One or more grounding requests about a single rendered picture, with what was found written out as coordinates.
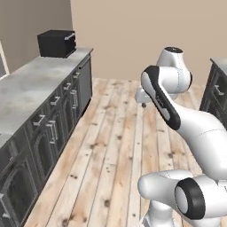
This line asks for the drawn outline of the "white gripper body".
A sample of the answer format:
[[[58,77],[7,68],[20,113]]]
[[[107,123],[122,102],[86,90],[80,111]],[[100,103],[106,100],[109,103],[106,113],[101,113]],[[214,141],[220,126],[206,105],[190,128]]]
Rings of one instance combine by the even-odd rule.
[[[140,104],[147,104],[153,102],[153,98],[144,91],[142,87],[138,87],[135,93],[135,100]]]

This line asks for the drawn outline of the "black toaster oven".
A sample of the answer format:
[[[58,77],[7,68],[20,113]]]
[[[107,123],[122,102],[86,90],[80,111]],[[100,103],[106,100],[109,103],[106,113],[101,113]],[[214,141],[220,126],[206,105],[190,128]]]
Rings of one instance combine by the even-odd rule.
[[[48,30],[37,36],[41,57],[67,58],[76,50],[75,36],[64,40],[65,36],[75,34],[73,30]]]

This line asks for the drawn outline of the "dark drawer front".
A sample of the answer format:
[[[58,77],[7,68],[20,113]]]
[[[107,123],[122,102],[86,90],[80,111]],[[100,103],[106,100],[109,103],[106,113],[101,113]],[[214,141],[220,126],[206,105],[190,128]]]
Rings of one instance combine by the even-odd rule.
[[[80,72],[78,70],[73,71],[72,73],[72,83],[77,84],[79,82]]]
[[[24,129],[19,129],[14,135],[0,133],[0,174],[15,161],[26,145]]]
[[[65,96],[70,88],[72,87],[72,82],[70,78],[66,78],[60,85],[61,95]]]
[[[60,100],[61,100],[60,89],[55,89],[46,100],[46,106],[49,113],[57,106]]]
[[[41,123],[41,125],[42,125],[46,119],[46,111],[43,108],[38,108],[27,120],[26,130],[30,136],[32,136],[41,127],[41,125],[39,127],[36,127],[33,125],[34,121],[39,121],[40,114],[45,115],[45,118],[43,119],[43,121]]]

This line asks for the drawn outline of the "white window frame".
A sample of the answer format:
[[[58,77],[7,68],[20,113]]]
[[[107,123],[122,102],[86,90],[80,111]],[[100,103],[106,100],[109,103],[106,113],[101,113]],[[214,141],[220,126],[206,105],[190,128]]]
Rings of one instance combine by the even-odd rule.
[[[3,45],[0,41],[0,80],[10,74],[9,67],[7,65],[6,57],[4,55]]]

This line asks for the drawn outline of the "dark cupboard run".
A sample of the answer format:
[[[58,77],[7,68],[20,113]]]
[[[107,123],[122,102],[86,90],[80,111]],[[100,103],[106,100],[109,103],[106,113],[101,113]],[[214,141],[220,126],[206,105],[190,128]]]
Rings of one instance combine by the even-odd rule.
[[[200,111],[211,113],[227,129],[227,57],[210,60],[212,65],[200,103]],[[219,85],[223,96],[217,94],[215,85]]]

